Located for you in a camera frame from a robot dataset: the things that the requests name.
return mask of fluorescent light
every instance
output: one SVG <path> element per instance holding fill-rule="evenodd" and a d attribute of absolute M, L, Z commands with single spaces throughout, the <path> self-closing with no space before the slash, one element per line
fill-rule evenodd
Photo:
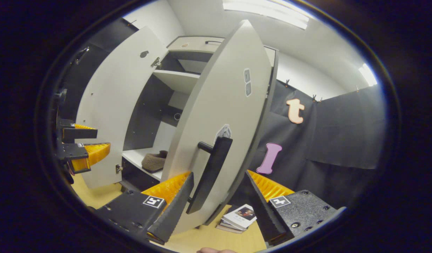
<path fill-rule="evenodd" d="M 223 0 L 224 10 L 235 10 L 268 16 L 284 21 L 303 30 L 308 26 L 309 18 L 296 10 L 267 0 Z"/>
<path fill-rule="evenodd" d="M 367 66 L 367 64 L 363 64 L 362 67 L 360 67 L 358 70 L 362 74 L 364 79 L 366 79 L 366 82 L 369 84 L 369 86 L 377 84 L 377 80 L 375 79 L 374 74 L 370 70 L 369 66 Z"/>

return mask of human hand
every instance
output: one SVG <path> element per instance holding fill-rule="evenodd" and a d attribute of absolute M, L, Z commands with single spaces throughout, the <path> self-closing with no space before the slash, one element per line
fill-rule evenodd
<path fill-rule="evenodd" d="M 217 250 L 214 248 L 201 248 L 200 250 L 197 251 L 197 253 L 236 253 L 232 250 L 229 249 L 223 249 L 223 250 Z"/>

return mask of shoe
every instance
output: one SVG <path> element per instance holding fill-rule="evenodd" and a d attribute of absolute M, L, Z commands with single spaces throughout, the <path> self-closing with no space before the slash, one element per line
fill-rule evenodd
<path fill-rule="evenodd" d="M 142 168 L 150 173 L 157 172 L 164 167 L 167 151 L 161 150 L 159 154 L 147 154 L 141 162 Z"/>

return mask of open cabinet door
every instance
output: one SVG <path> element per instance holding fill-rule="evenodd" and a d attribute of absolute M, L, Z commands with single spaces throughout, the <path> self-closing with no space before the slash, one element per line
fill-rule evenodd
<path fill-rule="evenodd" d="M 174 234 L 205 223 L 226 199 L 253 142 L 271 71 L 261 39 L 244 20 L 222 42 L 200 75 L 177 125 L 161 181 L 193 171 L 192 197 L 209 158 L 207 152 L 198 149 L 198 143 L 214 145 L 217 133 L 226 124 L 233 141 L 201 209 L 187 214 L 187 203 Z"/>
<path fill-rule="evenodd" d="M 140 53 L 144 51 L 148 53 L 141 57 Z M 157 57 L 163 59 L 166 53 L 161 41 L 148 27 L 144 27 L 115 48 L 91 77 L 80 101 L 76 122 L 97 128 L 97 139 L 76 142 L 110 142 L 111 150 L 105 159 L 91 167 L 91 171 L 83 173 L 89 188 L 122 180 L 122 173 L 116 173 L 116 165 L 121 165 L 133 108 L 156 68 L 150 65 Z"/>

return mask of wooden floor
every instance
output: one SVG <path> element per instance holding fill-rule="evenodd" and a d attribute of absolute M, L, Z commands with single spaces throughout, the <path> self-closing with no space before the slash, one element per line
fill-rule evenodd
<path fill-rule="evenodd" d="M 121 195 L 119 183 L 89 189 L 80 174 L 73 176 L 72 188 L 86 205 L 100 208 Z M 216 228 L 222 215 L 230 206 L 227 205 L 209 226 L 200 226 L 170 237 L 166 245 L 161 246 L 180 253 L 194 253 L 203 247 L 218 250 L 231 249 L 237 253 L 251 253 L 266 249 L 263 236 L 256 221 L 242 234 L 223 231 Z"/>

